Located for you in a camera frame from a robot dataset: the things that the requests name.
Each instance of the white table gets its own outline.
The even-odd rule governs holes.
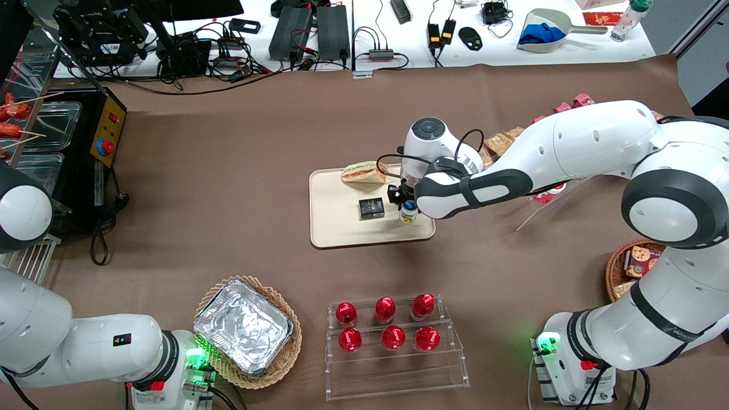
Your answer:
[[[252,55],[262,65],[271,70],[277,70],[281,63],[270,59],[268,55],[268,45],[273,31],[276,28],[278,19],[270,15],[270,3],[273,0],[241,0],[245,13],[238,18],[246,20],[256,20],[261,23],[261,30],[258,34],[244,34],[246,42],[252,47]],[[343,4],[347,6],[348,24],[351,25],[351,3],[352,0],[344,0]],[[380,27],[389,40],[390,48],[396,53],[402,53],[409,57],[412,67],[433,67],[434,61],[427,49],[426,43],[426,24],[428,15],[432,9],[430,0],[410,0],[411,12],[413,13],[413,21],[400,25],[395,18],[389,0],[383,0],[383,11],[379,18]],[[622,12],[627,3],[615,4],[612,6],[601,7],[589,11],[619,11]],[[375,17],[380,10],[379,0],[355,0],[354,24],[355,28],[359,26],[370,26],[376,28]],[[440,0],[436,3],[435,12],[433,13],[432,22],[443,25],[443,22],[451,11],[453,3],[451,0]],[[511,32],[503,39],[494,38],[487,28],[480,22],[478,14],[480,6],[468,7],[460,9],[456,7],[453,11],[453,19],[456,20],[455,38],[451,45],[447,46],[440,61],[443,66],[471,66],[477,63],[485,63],[492,66],[510,66],[510,65],[527,65],[527,64],[563,64],[563,63],[611,63],[636,61],[643,58],[655,56],[648,38],[643,32],[642,27],[638,26],[631,33],[630,37],[624,42],[614,42],[609,38],[609,34],[570,34],[557,50],[546,54],[529,53],[516,49],[518,38],[523,28],[524,20],[527,13],[535,8],[551,8],[566,12],[573,23],[582,25],[582,10],[577,6],[574,0],[512,0],[510,8],[514,12],[514,27]],[[226,21],[229,18],[218,19],[218,21]],[[212,20],[191,20],[176,23],[177,33],[184,33],[195,30],[210,23]],[[466,46],[458,38],[457,33],[461,27],[470,26],[478,31],[483,40],[483,48],[477,52],[468,50]],[[174,32],[172,23],[165,23],[165,27],[172,34]],[[219,32],[220,25],[211,28]],[[494,26],[496,33],[502,33],[506,26]],[[217,38],[217,35],[210,31],[201,31],[198,34],[201,38]],[[150,33],[148,41],[153,40],[154,33]],[[307,44],[313,49],[318,48],[316,35],[310,36]],[[355,50],[357,54],[366,53],[372,46],[372,39],[366,34],[360,34],[356,39]],[[243,55],[242,52],[231,52],[233,55]],[[213,43],[211,51],[211,59],[217,55],[217,47]],[[402,60],[398,59],[386,63],[373,63],[366,57],[361,57],[357,61],[356,69],[372,70],[380,67],[397,66]],[[119,68],[119,73],[124,77],[149,77],[156,73],[157,63],[159,59],[154,53],[150,53],[146,60],[136,59],[132,64]],[[347,66],[351,67],[351,61],[347,62]],[[341,67],[334,65],[320,64],[318,70],[338,70]],[[71,77],[69,70],[59,65],[55,73],[56,77]]]
[[[428,16],[432,9],[432,2],[428,0],[410,0],[413,21],[400,25],[395,18],[389,0],[383,0],[385,9],[379,18],[380,27],[389,40],[389,46],[396,53],[402,53],[409,57],[409,67],[433,67],[433,57],[427,49],[426,25]],[[375,27],[375,17],[380,9],[378,0],[367,0],[355,2],[355,25]],[[451,12],[453,2],[440,0],[435,4],[435,12],[431,23],[437,23],[443,29],[443,23]],[[521,36],[521,30],[526,20],[526,15],[536,8],[556,9],[565,12],[572,19],[573,24],[585,25],[582,10],[574,0],[510,0],[510,9],[514,12],[514,26],[511,32],[503,39],[495,38],[483,25],[480,18],[480,5],[466,9],[453,11],[453,19],[456,21],[456,33],[451,45],[443,50],[440,62],[443,66],[471,66],[477,63],[484,63],[491,66],[521,66],[530,64],[569,64],[569,63],[617,63],[626,61],[637,61],[643,58],[655,56],[655,51],[648,38],[639,25],[624,42],[615,42],[607,34],[570,34],[556,50],[550,53],[538,54],[517,50],[516,45]],[[614,4],[612,6],[599,7],[586,10],[589,12],[623,12],[627,2]],[[483,48],[478,51],[471,51],[458,38],[458,30],[461,27],[474,28],[483,40]],[[508,29],[503,23],[492,26],[492,30],[502,35]],[[366,52],[365,47],[370,47],[372,39],[366,35],[359,35],[356,42],[357,54]],[[362,57],[357,61],[356,69],[371,69],[383,64],[370,63]]]

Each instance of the blue cloth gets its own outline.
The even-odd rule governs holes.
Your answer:
[[[559,28],[551,27],[546,23],[529,24],[524,28],[519,44],[546,44],[554,43],[566,36]]]

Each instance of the red capsule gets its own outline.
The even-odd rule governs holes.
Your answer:
[[[400,326],[388,326],[382,332],[382,345],[388,350],[398,350],[405,344],[405,331]]]
[[[339,347],[345,352],[356,352],[362,346],[362,335],[355,328],[346,328],[339,333]]]
[[[431,352],[438,348],[438,344],[440,344],[440,332],[430,326],[420,328],[415,334],[415,347],[419,350]]]
[[[379,323],[389,323],[395,315],[395,301],[385,296],[375,303],[375,320]]]
[[[410,307],[410,317],[413,320],[423,320],[435,310],[435,297],[430,293],[419,295]]]
[[[339,303],[339,306],[337,306],[337,321],[344,326],[354,326],[357,323],[357,309],[352,303]]]

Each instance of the brown table covering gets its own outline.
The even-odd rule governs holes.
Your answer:
[[[184,84],[203,90],[222,83]],[[455,135],[477,127],[488,135],[526,126],[578,93],[691,114],[671,56],[380,71],[368,80],[352,80],[348,71],[296,72],[204,96],[112,88],[130,109],[116,170],[131,195],[108,235],[112,262],[94,266],[88,239],[67,240],[46,285],[71,302],[76,317],[151,314],[163,328],[191,330],[211,286],[230,275],[257,276],[296,311],[303,347],[283,381],[244,392],[251,410],[523,410],[529,337],[556,312],[606,303],[607,258],[638,237],[620,217],[625,180],[599,177],[559,212],[519,232],[532,211],[526,199],[439,221],[429,241],[317,250],[309,242],[312,171],[394,152],[421,117],[442,118]],[[325,402],[327,304],[422,292],[443,294],[471,387]],[[729,346],[715,340],[649,369],[649,409],[726,408],[727,357]],[[602,408],[622,409],[629,384],[630,374],[621,372],[619,400]],[[537,409],[557,409],[541,402],[536,382],[532,393]],[[638,401],[641,394],[639,382]],[[108,381],[27,395],[44,410],[120,408]],[[23,408],[8,386],[0,386],[0,397],[0,409]]]

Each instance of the aluminum foil tray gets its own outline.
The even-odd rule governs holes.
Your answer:
[[[238,279],[228,282],[193,325],[221,353],[251,376],[262,376],[294,332],[294,323]]]

